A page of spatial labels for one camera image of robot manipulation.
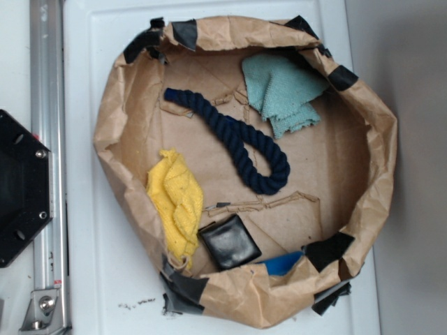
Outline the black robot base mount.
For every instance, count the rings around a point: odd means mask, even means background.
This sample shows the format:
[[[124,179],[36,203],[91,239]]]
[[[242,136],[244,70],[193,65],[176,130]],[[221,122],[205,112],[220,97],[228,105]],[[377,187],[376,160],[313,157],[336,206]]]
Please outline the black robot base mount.
[[[1,267],[12,264],[51,220],[50,151],[1,111]]]

